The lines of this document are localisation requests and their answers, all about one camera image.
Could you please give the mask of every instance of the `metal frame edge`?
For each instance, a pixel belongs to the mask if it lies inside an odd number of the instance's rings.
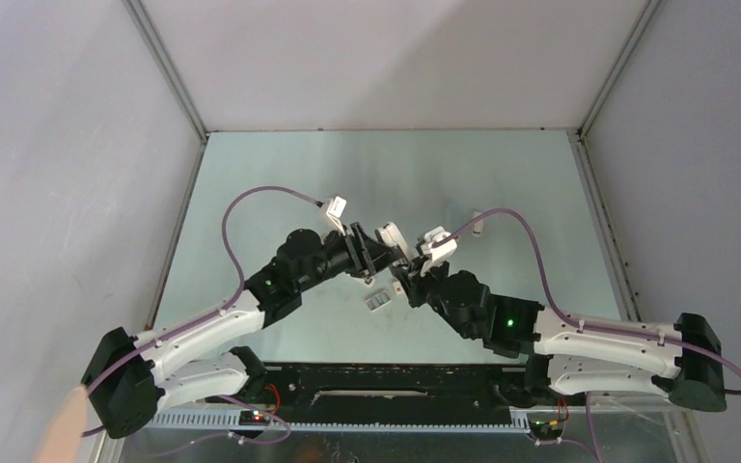
[[[110,439],[105,432],[98,434],[90,463],[118,463],[124,451],[124,439]]]
[[[123,0],[123,3],[126,5],[126,10],[129,12],[129,16],[131,16],[135,26],[137,26],[141,38],[149,48],[154,61],[157,63],[160,71],[163,72],[163,77],[178,100],[180,109],[182,109],[192,124],[201,143],[205,143],[208,140],[208,130],[203,122],[203,118],[201,118],[191,94],[189,94],[183,80],[180,78],[178,69],[172,61],[171,56],[169,56],[169,51],[166,49],[163,39],[160,38],[160,34],[157,32],[157,28],[149,16],[144,1]]]
[[[597,232],[600,240],[601,252],[607,269],[610,270],[610,282],[620,309],[620,317],[629,321],[640,321],[641,312],[629,283],[625,260],[621,256],[618,239],[612,228],[609,210],[598,186],[597,176],[587,146],[580,130],[569,129],[566,134],[569,137],[569,145],[572,147],[575,166],[584,187],[587,203],[590,206],[590,215],[595,225],[595,232]]]
[[[584,116],[584,120],[581,122],[581,134],[586,137],[590,134],[592,126],[595,124],[595,120],[600,114],[604,103],[609,97],[618,79],[623,74],[626,66],[629,64],[635,50],[641,43],[641,39],[644,37],[646,31],[652,24],[652,20],[657,15],[660,7],[666,3],[666,0],[647,0],[641,13],[638,15],[638,19],[635,21],[635,25],[632,27],[632,31],[626,38],[626,42],[620,49],[620,52],[615,58],[615,62],[604,79],[603,84],[600,87],[595,99],[592,101],[590,109]]]
[[[693,413],[665,413],[663,419],[677,463],[710,463]]]
[[[194,187],[197,183],[197,176],[200,173],[200,166],[203,164],[203,157],[206,154],[207,143],[200,143],[198,148],[197,156],[192,166],[192,171],[189,176],[189,183],[186,186],[186,191],[183,194],[183,201],[180,204],[180,211],[178,213],[178,219],[175,223],[175,230],[172,232],[172,240],[169,242],[169,251],[166,253],[166,259],[163,262],[163,269],[160,271],[160,278],[157,280],[157,288],[154,293],[154,300],[151,301],[151,307],[149,309],[149,315],[146,318],[146,328],[151,329],[154,325],[154,319],[157,316],[157,309],[160,307],[160,301],[163,299],[163,290],[166,287],[166,280],[169,278],[169,272],[172,269],[172,261],[175,259],[175,251],[178,249],[178,241],[180,240],[180,232],[183,230],[183,223],[186,220],[186,213],[189,210],[189,203],[191,202],[192,194],[194,193]]]

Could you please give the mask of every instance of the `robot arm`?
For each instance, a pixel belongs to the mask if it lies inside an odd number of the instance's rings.
[[[326,215],[338,215],[329,208]],[[90,395],[107,433],[127,436],[143,427],[160,410],[213,395],[233,395],[260,386],[265,369],[247,347],[238,347],[213,360],[193,362],[242,335],[285,318],[302,305],[302,293],[342,273],[366,279],[401,259],[398,249],[368,237],[359,224],[349,229],[337,220],[324,239],[311,230],[296,230],[277,249],[276,256],[246,280],[235,304],[211,308],[179,326],[192,325],[179,335],[164,328],[129,336],[123,328],[107,333],[84,373],[89,385],[118,359],[154,341],[99,384]]]
[[[405,246],[395,228],[388,224],[380,236],[388,245]],[[651,324],[564,313],[581,320],[581,328],[573,327],[550,307],[492,294],[470,272],[449,275],[446,260],[455,241],[440,244],[448,235],[443,229],[425,234],[393,274],[411,307],[430,305],[462,338],[481,339],[485,348],[506,357],[528,355],[526,388],[558,395],[641,392],[693,410],[726,410],[722,366],[664,342],[664,337],[679,339],[720,354],[720,342],[702,316],[684,313],[677,323]],[[585,323],[658,335],[637,339],[585,331]]]
[[[159,336],[171,332],[170,328],[136,336],[118,328],[103,337],[84,384],[153,341],[153,348],[115,370],[90,395],[110,437],[125,437],[158,411],[181,403],[214,395],[253,394],[261,389],[265,368],[247,347],[236,347],[212,360],[195,359],[285,318],[302,305],[304,291],[337,275],[367,279],[386,268],[401,282],[411,307],[430,305],[462,338],[482,339],[485,348],[499,355],[529,355],[525,390],[557,395],[640,391],[667,396],[687,408],[725,410],[720,364],[662,339],[584,332],[562,323],[537,302],[491,294],[470,272],[449,275],[447,259],[457,244],[447,240],[450,234],[441,227],[422,236],[415,249],[394,224],[377,229],[378,239],[372,239],[359,224],[342,225],[344,200],[339,200],[322,206],[334,230],[324,239],[311,230],[289,234],[276,256],[245,282],[232,307],[224,309],[221,302],[188,320],[190,329],[166,340]],[[682,337],[720,351],[719,341],[698,315],[684,314],[675,325],[602,320],[604,325],[609,323],[657,329],[661,336]]]

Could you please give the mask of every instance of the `red wire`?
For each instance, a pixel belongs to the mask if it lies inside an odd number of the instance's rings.
[[[277,391],[277,387],[274,386],[273,384],[269,384],[268,386],[265,386],[265,389],[267,391],[271,391],[271,392],[274,393],[274,397],[276,397],[277,403],[274,405],[274,409],[271,410],[271,413],[277,413],[277,411],[280,410],[280,403],[281,403],[281,401],[280,401],[280,392]]]
[[[558,416],[561,417],[561,405],[563,404],[563,409],[566,410],[566,416],[563,418],[564,421],[569,420],[569,406],[566,404],[566,399],[561,397],[558,399],[559,405],[558,405]]]

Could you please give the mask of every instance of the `aluminum frame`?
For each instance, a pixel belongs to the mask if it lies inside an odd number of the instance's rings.
[[[181,205],[178,222],[158,282],[157,292],[154,301],[152,302],[149,317],[149,324],[151,324],[156,316],[157,306],[162,297],[163,287],[169,274],[169,268],[171,267],[175,249],[177,248],[180,230],[182,229],[186,210],[197,180],[197,173],[199,172],[200,164],[203,160],[208,131],[206,130],[200,112],[197,110],[197,107],[195,106],[188,89],[180,78],[178,70],[172,61],[163,40],[158,34],[157,29],[149,16],[145,6],[145,1],[123,0],[123,2],[126,4],[133,22],[138,27],[142,40],[150,49],[152,57],[163,72],[164,79],[169,84],[181,109],[201,140],[201,147],[195,165],[193,166],[188,188],[183,197],[183,204]],[[615,292],[618,306],[621,310],[620,315],[621,318],[628,320],[640,320],[640,309],[635,300],[635,292],[632,289],[628,272],[626,271],[626,262],[621,256],[618,240],[612,228],[611,218],[604,197],[599,188],[596,172],[590,161],[590,154],[585,144],[585,138],[589,135],[604,103],[611,95],[613,88],[625,71],[632,56],[638,48],[641,39],[645,35],[645,32],[650,28],[656,14],[660,11],[660,7],[664,3],[665,0],[648,0],[646,2],[580,127],[570,128],[567,130],[575,163],[578,168],[579,176],[581,177],[587,201],[590,205],[592,222],[594,223],[595,230],[601,239],[599,243],[601,251],[604,254],[607,268],[611,270],[611,275],[613,277],[611,278],[613,291]],[[664,419],[671,435],[672,447],[674,448],[674,453],[678,462],[695,463],[709,461],[694,420],[694,415],[691,412],[681,411],[679,409],[675,410],[673,406],[666,406],[662,403],[645,404],[645,399],[643,399],[644,403],[639,403],[640,400],[637,398],[632,398],[632,401],[634,402],[634,405],[618,402],[618,398],[614,396],[597,397],[595,401],[597,410],[595,411],[598,413],[629,411],[640,413],[642,411],[641,407],[643,407],[646,411],[663,412]],[[583,408],[573,411],[581,413],[583,412]],[[90,461],[94,463],[118,462],[121,458],[123,446],[123,439],[115,441],[109,439],[105,433],[102,433],[97,437]]]

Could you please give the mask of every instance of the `light blue table surface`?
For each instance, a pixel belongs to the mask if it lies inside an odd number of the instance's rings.
[[[393,221],[415,243],[451,230],[474,209],[507,206],[525,215],[541,247],[550,285],[568,311],[619,319],[575,160],[562,130],[214,133],[206,148],[156,327],[230,296],[236,274],[223,249],[222,214],[246,189],[282,185],[319,199],[347,199],[345,223],[368,232]],[[269,262],[298,228],[326,232],[316,210],[282,193],[259,193],[230,221],[246,275]],[[545,303],[533,250],[521,226],[493,217],[482,237],[464,236],[451,271],[467,269],[492,292]],[[283,321],[238,340],[264,361],[507,363],[463,340],[427,307],[403,298],[371,313],[368,295],[388,288],[389,272],[365,288],[339,277],[303,294]]]

